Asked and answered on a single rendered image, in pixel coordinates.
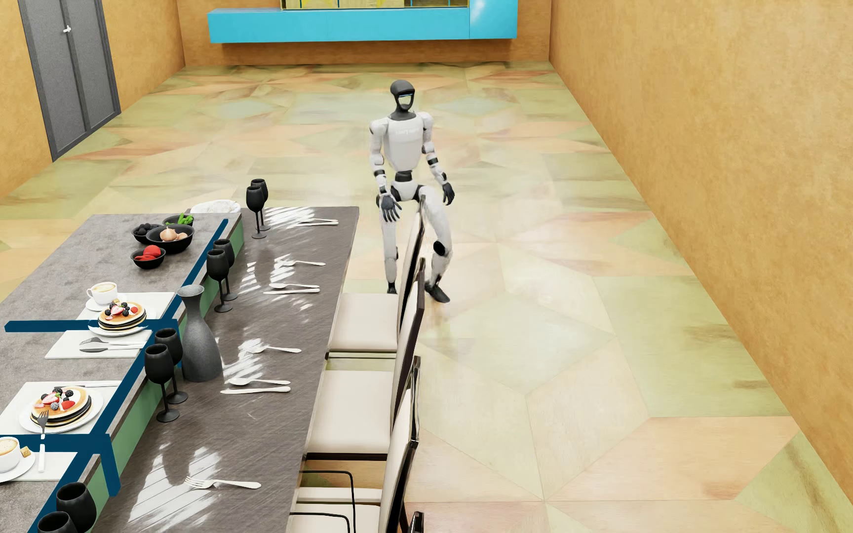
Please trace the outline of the dark grey ceramic vase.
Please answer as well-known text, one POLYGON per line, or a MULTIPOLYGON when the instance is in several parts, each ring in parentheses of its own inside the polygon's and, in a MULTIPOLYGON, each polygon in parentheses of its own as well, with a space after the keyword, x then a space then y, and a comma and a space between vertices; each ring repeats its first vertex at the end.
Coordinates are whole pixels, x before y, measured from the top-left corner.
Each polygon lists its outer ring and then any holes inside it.
POLYGON ((183 374, 186 381, 205 382, 218 378, 222 361, 217 341, 202 314, 202 285, 184 285, 176 294, 186 309, 185 328, 181 334, 183 374))

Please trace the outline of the robot head black visor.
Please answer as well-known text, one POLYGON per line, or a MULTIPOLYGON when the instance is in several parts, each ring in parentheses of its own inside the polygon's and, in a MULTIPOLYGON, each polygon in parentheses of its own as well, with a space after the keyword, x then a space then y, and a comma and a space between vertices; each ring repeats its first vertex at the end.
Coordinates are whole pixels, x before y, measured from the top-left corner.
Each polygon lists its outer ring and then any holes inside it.
POLYGON ((397 79, 391 84, 389 90, 394 97, 396 107, 388 117, 393 120, 414 118, 416 114, 411 111, 415 97, 415 88, 413 85, 408 80, 397 79))

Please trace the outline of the grey double door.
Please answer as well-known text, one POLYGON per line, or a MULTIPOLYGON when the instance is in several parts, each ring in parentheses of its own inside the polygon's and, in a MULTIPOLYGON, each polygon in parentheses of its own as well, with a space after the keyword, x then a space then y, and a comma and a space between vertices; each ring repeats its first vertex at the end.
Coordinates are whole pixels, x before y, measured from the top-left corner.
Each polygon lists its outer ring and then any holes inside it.
POLYGON ((101 0, 17 0, 53 160, 121 111, 101 0))

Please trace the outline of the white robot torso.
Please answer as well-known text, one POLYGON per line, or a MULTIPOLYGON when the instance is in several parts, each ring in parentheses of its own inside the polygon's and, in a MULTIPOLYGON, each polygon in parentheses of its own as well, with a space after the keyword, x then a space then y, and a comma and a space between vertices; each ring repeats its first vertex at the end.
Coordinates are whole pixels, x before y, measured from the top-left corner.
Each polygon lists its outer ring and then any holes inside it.
POLYGON ((421 112, 410 119, 387 119, 384 153, 395 170, 395 180, 412 179, 422 154, 426 116, 421 112))

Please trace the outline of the black wine glass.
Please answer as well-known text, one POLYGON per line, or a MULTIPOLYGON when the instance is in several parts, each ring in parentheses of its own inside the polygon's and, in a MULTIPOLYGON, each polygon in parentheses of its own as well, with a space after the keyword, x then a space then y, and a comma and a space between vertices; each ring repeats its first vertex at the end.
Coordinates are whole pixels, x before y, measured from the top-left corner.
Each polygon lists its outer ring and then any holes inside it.
POLYGON ((247 187, 246 189, 246 206, 247 208, 255 213, 255 233, 251 236, 253 239, 263 239, 266 238, 267 235, 263 231, 259 231, 259 223, 257 218, 258 211, 258 203, 261 201, 261 195, 259 191, 255 187, 247 187))
POLYGON ((220 304, 214 308, 217 313, 225 313, 232 309, 232 306, 226 303, 226 294, 222 286, 222 282, 228 277, 229 270, 229 260, 223 249, 212 248, 207 251, 207 275, 217 282, 220 298, 220 304))
POLYGON ((164 346, 166 346, 172 357, 174 374, 172 379, 172 393, 167 396, 168 402, 170 404, 183 403, 188 399, 188 394, 179 390, 176 381, 176 377, 179 375, 178 364, 181 362, 183 357, 183 347, 179 337, 178 329, 160 329, 157 333, 155 333, 155 343, 163 344, 164 346))
POLYGON ((145 349, 145 374, 149 381, 161 387, 164 409, 157 413, 158 422, 172 422, 179 417, 179 410, 171 409, 167 399, 167 384, 174 377, 173 362, 167 346, 155 343, 145 349))
POLYGON ((264 208, 267 201, 267 184, 266 181, 262 178, 252 179, 250 182, 250 187, 255 187, 260 195, 261 201, 258 203, 258 211, 257 218, 259 223, 259 231, 267 231, 270 227, 265 223, 265 213, 264 208))
POLYGON ((226 288, 224 297, 225 297, 226 301, 236 300, 238 298, 238 295, 231 291, 230 280, 229 280, 229 272, 230 272, 231 267, 233 266, 233 264, 235 262, 235 253, 234 253, 234 249, 232 247, 231 240, 228 238, 218 239, 215 241, 215 243, 213 245, 213 249, 221 249, 224 252, 223 255, 225 256, 225 259, 227 261, 227 268, 226 268, 226 274, 227 275, 224 277, 224 283, 225 283, 225 288, 226 288))

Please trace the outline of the black bowl with onions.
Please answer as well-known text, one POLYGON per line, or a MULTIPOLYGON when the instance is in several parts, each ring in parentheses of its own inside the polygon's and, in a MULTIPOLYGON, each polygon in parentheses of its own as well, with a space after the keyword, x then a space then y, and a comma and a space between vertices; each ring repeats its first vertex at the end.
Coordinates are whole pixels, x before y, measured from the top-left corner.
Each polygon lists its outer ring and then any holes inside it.
POLYGON ((168 254, 181 253, 186 250, 193 240, 194 228, 183 224, 169 224, 151 228, 146 233, 146 239, 167 251, 168 254))

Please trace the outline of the pancake stack on white plate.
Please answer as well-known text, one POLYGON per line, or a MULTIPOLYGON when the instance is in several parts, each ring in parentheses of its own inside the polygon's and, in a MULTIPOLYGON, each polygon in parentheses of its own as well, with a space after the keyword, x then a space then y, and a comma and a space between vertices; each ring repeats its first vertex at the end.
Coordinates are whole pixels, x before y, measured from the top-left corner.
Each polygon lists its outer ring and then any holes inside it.
POLYGON ((88 329, 105 337, 122 337, 134 334, 144 327, 144 322, 152 316, 144 305, 115 302, 98 313, 89 321, 88 329))
POLYGON ((55 386, 41 398, 18 411, 20 425, 33 433, 61 433, 82 428, 95 420, 104 407, 97 389, 81 385, 55 386))

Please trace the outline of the white left robot leg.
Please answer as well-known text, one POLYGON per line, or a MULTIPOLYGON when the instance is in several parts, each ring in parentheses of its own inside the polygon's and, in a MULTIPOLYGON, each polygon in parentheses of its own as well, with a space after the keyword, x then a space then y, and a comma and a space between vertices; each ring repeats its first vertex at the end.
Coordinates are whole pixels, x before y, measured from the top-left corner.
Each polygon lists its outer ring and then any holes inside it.
POLYGON ((420 186, 416 197, 420 202, 421 211, 426 221, 435 233, 433 253, 430 265, 430 277, 426 283, 426 292, 441 304, 450 302, 440 281, 452 258, 452 234, 448 219, 444 210, 444 201, 436 190, 420 186))

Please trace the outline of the cream dining chair black frame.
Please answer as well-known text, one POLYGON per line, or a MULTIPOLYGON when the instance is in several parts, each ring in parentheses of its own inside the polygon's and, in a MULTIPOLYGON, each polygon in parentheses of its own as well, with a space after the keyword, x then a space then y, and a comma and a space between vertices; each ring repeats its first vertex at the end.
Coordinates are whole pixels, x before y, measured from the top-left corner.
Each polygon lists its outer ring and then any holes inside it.
POLYGON ((326 370, 314 406, 306 459, 385 461, 425 308, 425 260, 418 260, 414 294, 405 306, 394 369, 326 370))
POLYGON ((405 504, 420 443, 420 365, 420 357, 413 357, 407 390, 390 436, 380 502, 359 504, 354 487, 350 487, 349 503, 296 503, 287 533, 424 533, 424 514, 414 511, 409 519, 405 504))
POLYGON ((396 294, 343 293, 329 342, 332 357, 364 357, 365 354, 393 357, 409 299, 423 292, 420 256, 424 221, 418 208, 410 229, 404 265, 398 276, 396 294))

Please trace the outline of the turquoise wall cabinet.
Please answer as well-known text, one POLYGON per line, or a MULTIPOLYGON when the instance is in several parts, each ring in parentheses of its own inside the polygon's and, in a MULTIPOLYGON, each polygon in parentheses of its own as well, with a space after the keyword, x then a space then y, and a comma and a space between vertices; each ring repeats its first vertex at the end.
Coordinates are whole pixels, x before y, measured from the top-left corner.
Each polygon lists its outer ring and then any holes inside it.
POLYGON ((207 14, 210 42, 390 42, 515 39, 517 0, 468 6, 283 9, 220 7, 207 14))

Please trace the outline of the white robot leg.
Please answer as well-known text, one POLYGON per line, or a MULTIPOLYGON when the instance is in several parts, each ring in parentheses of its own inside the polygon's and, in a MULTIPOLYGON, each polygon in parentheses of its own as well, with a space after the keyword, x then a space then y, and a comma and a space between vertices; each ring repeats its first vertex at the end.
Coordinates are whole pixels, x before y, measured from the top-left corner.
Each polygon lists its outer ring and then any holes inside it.
POLYGON ((448 219, 444 210, 444 201, 436 190, 420 186, 416 197, 420 202, 421 211, 426 221, 435 233, 433 253, 430 265, 430 277, 426 283, 426 292, 441 304, 450 302, 440 281, 452 258, 452 234, 448 219))
POLYGON ((382 216, 380 218, 381 221, 381 229, 383 235, 383 249, 384 249, 384 262, 385 262, 385 273, 386 279, 388 282, 388 293, 396 294, 396 277, 397 277, 397 259, 398 259, 398 248, 396 245, 396 225, 394 224, 385 224, 382 221, 382 216))

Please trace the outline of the white coffee cup with saucer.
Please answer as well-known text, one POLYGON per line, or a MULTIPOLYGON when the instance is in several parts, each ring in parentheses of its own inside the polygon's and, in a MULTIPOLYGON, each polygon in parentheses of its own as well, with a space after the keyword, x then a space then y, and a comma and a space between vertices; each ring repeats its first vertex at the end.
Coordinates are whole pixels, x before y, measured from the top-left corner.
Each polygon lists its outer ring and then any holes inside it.
POLYGON ((16 438, 0 437, 0 484, 17 479, 36 465, 34 454, 22 449, 16 438))
POLYGON ((113 282, 102 282, 93 285, 86 290, 89 300, 85 307, 92 311, 102 311, 108 309, 118 300, 117 285, 113 282))

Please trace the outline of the white placemat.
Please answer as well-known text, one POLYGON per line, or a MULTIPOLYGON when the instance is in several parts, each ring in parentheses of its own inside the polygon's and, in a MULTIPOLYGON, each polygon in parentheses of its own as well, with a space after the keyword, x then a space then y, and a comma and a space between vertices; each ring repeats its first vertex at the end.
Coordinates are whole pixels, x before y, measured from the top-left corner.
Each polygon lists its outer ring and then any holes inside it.
POLYGON ((44 470, 39 470, 38 453, 31 453, 20 464, 4 473, 0 473, 0 484, 18 481, 59 481, 70 466, 76 453, 45 453, 44 470))
MULTIPOLYGON (((142 292, 122 293, 119 298, 127 303, 130 303, 131 298, 134 298, 137 304, 144 305, 152 313, 152 316, 148 318, 148 320, 151 320, 160 318, 171 303, 173 296, 173 292, 142 292)), ((114 350, 101 353, 83 353, 78 348, 82 341, 91 337, 99 337, 108 342, 138 342, 142 343, 142 348, 151 335, 152 333, 148 331, 145 325, 140 331, 122 337, 105 337, 93 333, 89 329, 85 331, 70 330, 62 334, 54 346, 49 349, 45 358, 136 357, 140 348, 136 350, 114 350)))
POLYGON ((88 433, 95 425, 120 381, 30 381, 26 382, 0 415, 0 435, 40 433, 38 424, 30 418, 34 400, 54 386, 84 385, 93 398, 92 408, 81 420, 61 427, 48 427, 47 433, 88 433))

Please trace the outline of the white right robot leg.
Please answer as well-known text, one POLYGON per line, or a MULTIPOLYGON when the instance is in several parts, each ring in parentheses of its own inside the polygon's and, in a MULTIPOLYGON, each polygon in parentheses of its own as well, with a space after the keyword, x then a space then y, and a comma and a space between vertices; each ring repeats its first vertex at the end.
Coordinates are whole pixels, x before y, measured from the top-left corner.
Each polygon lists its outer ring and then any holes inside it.
POLYGON ((381 229, 383 235, 383 249, 384 249, 384 262, 385 262, 385 273, 386 279, 388 282, 388 293, 396 294, 396 277, 397 277, 397 259, 398 259, 398 248, 396 245, 396 225, 394 224, 385 224, 382 221, 382 216, 380 218, 381 221, 381 229))

